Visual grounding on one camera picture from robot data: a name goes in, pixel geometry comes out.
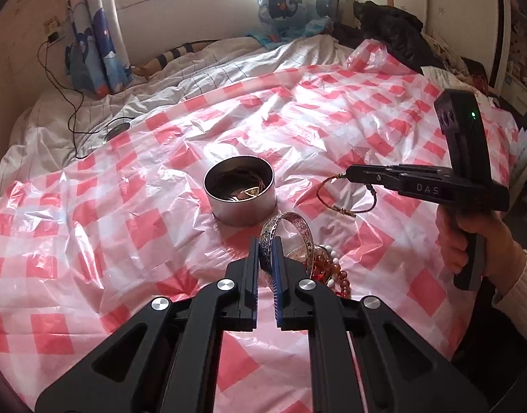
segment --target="wall outlet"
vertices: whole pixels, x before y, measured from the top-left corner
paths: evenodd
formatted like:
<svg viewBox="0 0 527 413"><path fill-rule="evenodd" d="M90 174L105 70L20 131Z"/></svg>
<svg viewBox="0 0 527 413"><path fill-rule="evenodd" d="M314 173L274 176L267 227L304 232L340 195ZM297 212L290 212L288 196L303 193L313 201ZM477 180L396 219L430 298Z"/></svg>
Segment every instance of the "wall outlet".
<svg viewBox="0 0 527 413"><path fill-rule="evenodd" d="M49 37L53 32L57 32L60 26L61 24L59 23L59 20L57 20L57 17L47 20L44 23L45 35Z"/></svg>
<svg viewBox="0 0 527 413"><path fill-rule="evenodd" d="M44 23L44 31L49 44L53 44L65 37L64 25L59 22L57 17L53 17Z"/></svg>

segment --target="bedsheet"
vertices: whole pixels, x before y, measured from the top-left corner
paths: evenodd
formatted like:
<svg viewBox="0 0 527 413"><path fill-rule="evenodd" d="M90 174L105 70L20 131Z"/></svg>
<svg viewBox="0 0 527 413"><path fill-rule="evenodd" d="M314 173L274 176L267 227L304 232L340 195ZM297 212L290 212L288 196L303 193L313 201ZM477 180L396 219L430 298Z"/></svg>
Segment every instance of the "bedsheet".
<svg viewBox="0 0 527 413"><path fill-rule="evenodd" d="M33 406L39 393L156 295L183 299L223 277L261 225L218 223L203 191L224 158L264 157L278 210L308 220L339 250L352 296L374 294L446 357L474 295L452 285L436 239L436 206L377 187L356 219L315 197L353 163L450 165L433 101L439 90L365 41L343 64L247 78L145 117L63 170L9 186L0 200L0 369ZM507 184L517 128L481 106L493 177ZM369 207L364 186L324 197ZM299 238L284 231L285 251ZM260 278L258 326L224 334L216 412L311 411L307 336L275 327Z"/></svg>
<svg viewBox="0 0 527 413"><path fill-rule="evenodd" d="M103 99L85 97L77 114L76 130L98 134L77 134L78 156L102 146L105 135L122 117L135 125L147 116L215 88L247 77L303 65L345 63L352 49L338 45L329 35L298 40L267 53L251 37L215 42L199 53L186 54L168 63L149 82L137 78L130 88ZM78 106L81 96L64 90ZM9 150L0 163L0 196L15 180L26 182L36 176L56 172L74 158L72 134L67 120L73 109L57 90L45 92L34 107L17 120Z"/></svg>

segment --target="open tin can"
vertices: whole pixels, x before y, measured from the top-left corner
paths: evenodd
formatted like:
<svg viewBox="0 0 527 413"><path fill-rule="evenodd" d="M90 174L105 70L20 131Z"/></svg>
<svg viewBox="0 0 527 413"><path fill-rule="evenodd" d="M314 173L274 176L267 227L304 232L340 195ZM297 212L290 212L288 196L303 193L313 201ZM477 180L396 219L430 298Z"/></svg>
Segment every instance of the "open tin can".
<svg viewBox="0 0 527 413"><path fill-rule="evenodd" d="M276 207L275 173L262 158L240 155L212 167L204 190L216 219L234 227L250 227Z"/></svg>

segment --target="pink checkered plastic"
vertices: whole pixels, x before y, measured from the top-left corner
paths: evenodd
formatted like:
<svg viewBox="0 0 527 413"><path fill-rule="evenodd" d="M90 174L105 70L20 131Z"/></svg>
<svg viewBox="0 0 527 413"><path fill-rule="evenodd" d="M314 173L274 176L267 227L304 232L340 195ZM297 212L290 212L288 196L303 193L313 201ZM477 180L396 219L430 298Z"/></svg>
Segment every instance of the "pink checkered plastic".
<svg viewBox="0 0 527 413"><path fill-rule="evenodd" d="M326 210L317 184L353 163L449 166L433 109L439 91L366 41L344 66L249 78L139 123L61 172L16 182L0 201L0 369L34 406L50 383L152 297L193 296L223 277L261 225L219 224L205 172L234 155L266 158L278 208L340 251L353 297L381 297L445 356L458 346L473 294L458 291L436 245L436 206L377 188L357 219ZM507 184L517 130L480 107L493 177ZM369 207L363 186L323 193ZM283 233L286 251L299 238ZM275 327L260 281L258 328L224 335L216 412L311 411L307 336Z"/></svg>

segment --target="wall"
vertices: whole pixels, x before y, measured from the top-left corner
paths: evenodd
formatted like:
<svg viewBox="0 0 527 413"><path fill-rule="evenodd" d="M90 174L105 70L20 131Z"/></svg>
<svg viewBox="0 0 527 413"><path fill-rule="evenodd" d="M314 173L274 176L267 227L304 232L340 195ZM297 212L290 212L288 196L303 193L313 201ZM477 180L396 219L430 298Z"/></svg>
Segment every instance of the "wall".
<svg viewBox="0 0 527 413"><path fill-rule="evenodd" d="M240 37L260 29L257 0L146 0L118 9L132 64L185 42Z"/></svg>
<svg viewBox="0 0 527 413"><path fill-rule="evenodd" d="M497 45L498 0L428 0L426 31L443 38L461 56L482 63L487 76L491 76ZM506 58L503 62L504 69L501 65L499 70L502 75Z"/></svg>
<svg viewBox="0 0 527 413"><path fill-rule="evenodd" d="M36 59L47 40L44 22L53 16L64 19L64 0L8 0L0 11L0 160L20 113L33 105L41 92L52 88ZM64 72L64 41L48 53L48 67L60 82Z"/></svg>

